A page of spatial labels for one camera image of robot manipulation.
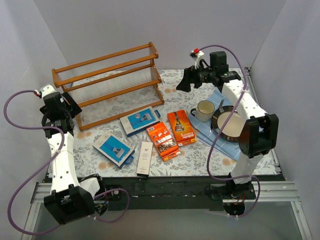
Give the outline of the blue Harry's razor box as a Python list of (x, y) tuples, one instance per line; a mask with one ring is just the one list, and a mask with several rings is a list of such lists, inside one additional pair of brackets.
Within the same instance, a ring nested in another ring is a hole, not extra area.
[(161, 114), (151, 106), (128, 114), (120, 118), (120, 122), (127, 137), (146, 130), (148, 127), (160, 122)]
[(127, 145), (110, 131), (105, 131), (92, 145), (118, 168), (134, 160), (135, 148)]

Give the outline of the orange razor pack with pictures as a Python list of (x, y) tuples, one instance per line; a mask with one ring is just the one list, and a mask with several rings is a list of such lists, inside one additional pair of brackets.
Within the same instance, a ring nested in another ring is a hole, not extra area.
[(146, 131), (164, 162), (181, 154), (178, 144), (163, 122), (149, 126)]

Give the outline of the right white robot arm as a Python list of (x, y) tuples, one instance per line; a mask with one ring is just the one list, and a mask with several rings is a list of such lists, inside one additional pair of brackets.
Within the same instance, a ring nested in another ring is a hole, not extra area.
[(223, 185), (212, 186), (216, 199), (237, 199), (252, 192), (252, 174), (258, 162), (276, 146), (279, 118), (268, 114), (247, 93), (247, 86), (236, 71), (230, 71), (224, 51), (210, 53), (210, 63), (204, 53), (194, 49), (190, 56), (193, 66), (184, 69), (183, 78), (177, 85), (178, 91), (190, 92), (191, 85), (198, 89), (204, 83), (213, 84), (229, 101), (213, 112), (210, 129), (218, 136), (239, 146), (239, 158)]

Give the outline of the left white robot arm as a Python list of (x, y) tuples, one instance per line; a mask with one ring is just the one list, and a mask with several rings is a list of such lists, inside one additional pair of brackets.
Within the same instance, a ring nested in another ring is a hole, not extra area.
[(44, 106), (41, 124), (50, 153), (57, 156), (52, 161), (50, 195), (44, 197), (44, 206), (54, 219), (65, 225), (95, 212), (95, 200), (106, 196), (102, 178), (92, 174), (78, 180), (74, 161), (74, 122), (82, 111), (67, 92), (60, 93), (47, 84), (40, 89)]

